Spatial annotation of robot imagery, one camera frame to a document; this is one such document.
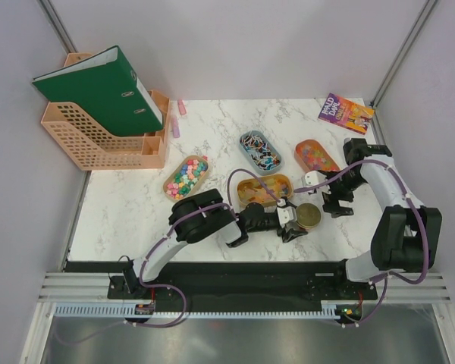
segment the white wall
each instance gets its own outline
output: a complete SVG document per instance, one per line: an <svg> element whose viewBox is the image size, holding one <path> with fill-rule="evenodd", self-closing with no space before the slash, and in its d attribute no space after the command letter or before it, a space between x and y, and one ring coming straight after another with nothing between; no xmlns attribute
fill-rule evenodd
<svg viewBox="0 0 455 364"><path fill-rule="evenodd" d="M437 6L380 115L409 187L443 214L435 266L455 302L455 0Z"/></svg>
<svg viewBox="0 0 455 364"><path fill-rule="evenodd" d="M171 98L371 99L423 0L52 0L81 51L118 44Z"/></svg>
<svg viewBox="0 0 455 364"><path fill-rule="evenodd" d="M0 0L0 364L19 360L80 190L82 172L40 126L46 101L30 85L64 56L36 0Z"/></svg>

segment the book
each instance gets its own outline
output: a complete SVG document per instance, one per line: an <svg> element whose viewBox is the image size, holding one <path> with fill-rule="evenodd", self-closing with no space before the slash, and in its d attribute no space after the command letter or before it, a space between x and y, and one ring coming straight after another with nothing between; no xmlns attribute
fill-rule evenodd
<svg viewBox="0 0 455 364"><path fill-rule="evenodd" d="M373 115L371 108L329 93L318 118L364 135Z"/></svg>
<svg viewBox="0 0 455 364"><path fill-rule="evenodd" d="M117 137L163 128L162 113L117 45L32 84L50 102L75 102Z"/></svg>

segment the marble tabletop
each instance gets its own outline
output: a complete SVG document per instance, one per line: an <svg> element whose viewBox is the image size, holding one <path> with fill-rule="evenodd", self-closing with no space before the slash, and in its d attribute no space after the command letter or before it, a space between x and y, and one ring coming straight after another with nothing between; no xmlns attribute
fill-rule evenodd
<svg viewBox="0 0 455 364"><path fill-rule="evenodd" d="M237 145L239 136L260 130L284 158L280 173L299 184L302 168L293 157L295 145L306 139L318 140L339 167L344 167L344 138L359 134L317 119L324 99L210 100L185 102L187 115L178 115L180 138L170 135L165 167L160 170L94 171L69 253L70 261L116 261L122 255L134 259L143 255L168 229L171 202L162 184L188 155L207 155L211 171L200 191L217 188L227 201L227 177L235 168L252 170ZM369 129L369 143L374 135ZM233 177L231 193L239 181ZM274 231L253 233L242 246L230 249L211 236L181 250L177 261L338 261L367 251L381 217L379 204L368 185L360 187L351 204L354 216L332 219L323 213L322 222L305 237L282 243ZM296 205L315 203L322 209L319 193L292 198Z"/></svg>

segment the pink highlighter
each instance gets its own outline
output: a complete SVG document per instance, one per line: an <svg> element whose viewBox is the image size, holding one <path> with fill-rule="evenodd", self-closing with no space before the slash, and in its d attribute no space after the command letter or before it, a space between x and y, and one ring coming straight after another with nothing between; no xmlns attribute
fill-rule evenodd
<svg viewBox="0 0 455 364"><path fill-rule="evenodd" d="M179 114L181 116L184 116L187 113L187 110L185 109L184 102L182 100L177 100L177 107L179 108Z"/></svg>
<svg viewBox="0 0 455 364"><path fill-rule="evenodd" d="M172 132L174 133L174 138L180 137L179 121L177 120L177 116L172 115L170 121L172 123Z"/></svg>

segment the colorful candy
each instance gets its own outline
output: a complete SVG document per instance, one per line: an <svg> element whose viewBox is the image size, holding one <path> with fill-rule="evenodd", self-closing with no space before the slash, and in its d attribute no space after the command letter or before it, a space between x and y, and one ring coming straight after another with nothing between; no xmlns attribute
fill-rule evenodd
<svg viewBox="0 0 455 364"><path fill-rule="evenodd" d="M189 159L174 175L174 180L167 184L166 193L174 199L183 199L206 171L206 163L197 159Z"/></svg>
<svg viewBox="0 0 455 364"><path fill-rule="evenodd" d="M284 174L262 177L262 180L277 197L286 196L289 198L293 194L290 180ZM250 202L261 203L264 207L276 205L273 198L267 194L266 190L255 179L242 180L237 185L237 195L244 206Z"/></svg>
<svg viewBox="0 0 455 364"><path fill-rule="evenodd" d="M339 171L339 167L316 140L304 140L295 147L295 159L305 172Z"/></svg>

